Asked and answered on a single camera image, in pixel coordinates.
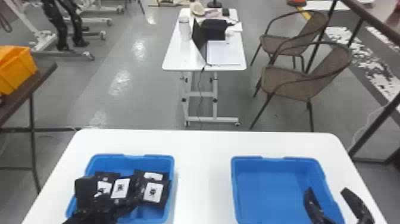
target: chair backrest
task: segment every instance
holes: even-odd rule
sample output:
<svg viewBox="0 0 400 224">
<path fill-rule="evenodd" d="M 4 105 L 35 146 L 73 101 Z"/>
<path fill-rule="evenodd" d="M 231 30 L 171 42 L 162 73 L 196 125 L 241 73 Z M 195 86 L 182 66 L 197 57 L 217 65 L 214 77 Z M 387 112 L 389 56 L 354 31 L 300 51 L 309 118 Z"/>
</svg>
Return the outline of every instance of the chair backrest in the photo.
<svg viewBox="0 0 400 224">
<path fill-rule="evenodd" d="M 311 18 L 307 21 L 298 36 L 301 38 L 294 40 L 294 45 L 311 43 L 317 35 L 324 29 L 328 22 L 328 17 L 319 11 L 309 11 Z"/>
<path fill-rule="evenodd" d="M 324 89 L 338 74 L 349 66 L 352 60 L 352 52 L 348 47 L 334 42 L 320 42 L 320 44 L 330 45 L 332 50 L 308 75 L 312 79 L 311 97 Z"/>
</svg>

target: chair leg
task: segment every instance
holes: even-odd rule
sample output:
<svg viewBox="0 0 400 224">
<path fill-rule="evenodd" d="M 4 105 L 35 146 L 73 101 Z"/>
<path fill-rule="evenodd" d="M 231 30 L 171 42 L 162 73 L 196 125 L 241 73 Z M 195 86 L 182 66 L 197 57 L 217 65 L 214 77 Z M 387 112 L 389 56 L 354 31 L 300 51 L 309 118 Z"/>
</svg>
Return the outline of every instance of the chair leg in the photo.
<svg viewBox="0 0 400 224">
<path fill-rule="evenodd" d="M 313 106 L 311 104 L 311 100 L 307 101 L 307 110 L 308 113 L 310 114 L 310 128 L 311 132 L 314 132 L 314 119 L 313 119 Z"/>
<path fill-rule="evenodd" d="M 257 50 L 255 51 L 255 54 L 254 54 L 254 56 L 253 56 L 253 59 L 251 60 L 250 66 L 253 66 L 255 57 L 257 56 L 258 51 L 260 51 L 260 48 L 261 48 L 261 43 L 258 45 L 258 48 L 257 48 Z"/>
<path fill-rule="evenodd" d="M 258 79 L 258 82 L 255 85 L 255 92 L 253 94 L 253 98 L 257 95 L 257 92 L 260 90 L 260 87 L 261 87 L 261 77 L 260 77 L 260 79 Z"/>
<path fill-rule="evenodd" d="M 292 56 L 292 61 L 293 61 L 293 69 L 296 69 L 296 57 Z"/>
<path fill-rule="evenodd" d="M 303 57 L 303 55 L 299 55 L 299 58 L 301 59 L 301 71 L 302 71 L 302 72 L 305 72 L 305 71 L 304 71 L 304 70 L 305 70 L 305 69 L 304 69 L 305 66 L 304 66 L 304 57 Z"/>
<path fill-rule="evenodd" d="M 264 112 L 265 107 L 268 105 L 268 103 L 271 101 L 273 97 L 273 94 L 267 94 L 267 100 L 265 101 L 264 105 L 261 107 L 261 110 L 258 112 L 257 116 L 255 117 L 253 123 L 250 125 L 250 130 L 253 129 L 254 125 L 256 124 L 257 120 L 260 118 L 260 115 Z"/>
</svg>

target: laptop screen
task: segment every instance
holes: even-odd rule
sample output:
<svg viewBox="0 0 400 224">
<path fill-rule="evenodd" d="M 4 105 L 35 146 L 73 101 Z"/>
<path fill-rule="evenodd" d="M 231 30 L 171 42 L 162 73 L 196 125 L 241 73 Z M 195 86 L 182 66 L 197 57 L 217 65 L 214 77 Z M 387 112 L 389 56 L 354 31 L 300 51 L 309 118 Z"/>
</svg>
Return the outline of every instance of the laptop screen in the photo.
<svg viewBox="0 0 400 224">
<path fill-rule="evenodd" d="M 195 43 L 196 47 L 199 49 L 200 54 L 201 56 L 203 56 L 204 61 L 207 62 L 207 57 L 206 57 L 207 40 L 205 38 L 203 30 L 201 29 L 196 19 L 193 22 L 192 40 Z"/>
</svg>

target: blue plastic bin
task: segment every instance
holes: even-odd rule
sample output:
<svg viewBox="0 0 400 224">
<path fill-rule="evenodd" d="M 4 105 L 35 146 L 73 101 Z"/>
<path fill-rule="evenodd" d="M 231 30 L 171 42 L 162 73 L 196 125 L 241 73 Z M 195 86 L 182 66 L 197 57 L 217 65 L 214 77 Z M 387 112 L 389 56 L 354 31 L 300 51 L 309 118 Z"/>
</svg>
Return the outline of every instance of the blue plastic bin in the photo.
<svg viewBox="0 0 400 224">
<path fill-rule="evenodd" d="M 169 155 L 132 156 L 123 154 L 98 154 L 91 158 L 85 170 L 85 176 L 94 176 L 96 171 L 117 172 L 122 176 L 129 176 L 136 169 L 153 172 L 167 172 L 169 174 L 170 195 L 174 178 L 174 158 Z M 129 215 L 118 219 L 118 223 L 163 223 L 167 220 L 170 211 L 171 197 L 165 207 L 160 209 L 149 204 L 139 205 Z M 66 216 L 71 217 L 76 209 L 76 198 L 72 197 Z"/>
<path fill-rule="evenodd" d="M 312 224 L 303 205 L 309 187 L 325 215 L 345 223 L 315 159 L 233 157 L 231 168 L 236 220 L 240 224 Z"/>
</svg>

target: rattan chair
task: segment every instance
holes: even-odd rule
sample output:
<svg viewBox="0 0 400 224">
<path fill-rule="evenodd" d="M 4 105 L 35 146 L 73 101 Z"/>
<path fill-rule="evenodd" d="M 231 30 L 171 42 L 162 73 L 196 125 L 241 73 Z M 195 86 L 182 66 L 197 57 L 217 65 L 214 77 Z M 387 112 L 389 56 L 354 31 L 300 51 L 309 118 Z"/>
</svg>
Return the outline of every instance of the rattan chair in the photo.
<svg viewBox="0 0 400 224">
<path fill-rule="evenodd" d="M 267 99 L 251 124 L 250 129 L 254 127 L 272 97 L 277 95 L 306 102 L 310 113 L 311 131 L 314 131 L 311 98 L 321 92 L 340 72 L 349 66 L 352 54 L 349 48 L 334 42 L 313 42 L 300 45 L 300 47 L 308 47 L 310 45 L 329 45 L 333 47 L 310 74 L 273 65 L 282 51 L 299 46 L 279 49 L 271 58 L 269 65 L 262 68 L 261 78 L 257 83 L 253 97 L 256 96 L 261 88 L 267 93 Z"/>
<path fill-rule="evenodd" d="M 269 35 L 268 31 L 270 30 L 270 27 L 272 23 L 280 18 L 285 18 L 289 15 L 294 15 L 298 13 L 310 13 L 311 18 L 307 21 L 303 29 L 300 31 L 299 35 L 289 38 L 285 36 L 275 36 L 275 35 Z M 251 60 L 250 66 L 253 65 L 255 57 L 258 54 L 258 51 L 260 51 L 260 48 L 268 54 L 268 56 L 271 57 L 277 49 L 283 49 L 283 48 L 290 48 L 291 46 L 298 46 L 298 45 L 305 45 L 305 47 L 301 48 L 292 48 L 288 51 L 282 52 L 283 55 L 291 56 L 293 60 L 293 68 L 296 68 L 296 57 L 299 57 L 301 59 L 301 68 L 302 71 L 304 71 L 304 57 L 302 56 L 303 52 L 307 49 L 306 44 L 311 43 L 315 37 L 321 33 L 321 30 L 325 28 L 326 24 L 328 22 L 328 18 L 325 14 L 319 12 L 319 11 L 314 11 L 314 10 L 305 10 L 305 11 L 295 11 L 292 13 L 287 13 L 285 15 L 278 16 L 274 19 L 271 20 L 271 22 L 268 24 L 267 29 L 265 30 L 265 33 L 260 36 L 260 44 L 258 45 L 257 50 L 255 51 L 255 54 L 253 56 L 253 59 Z"/>
</svg>

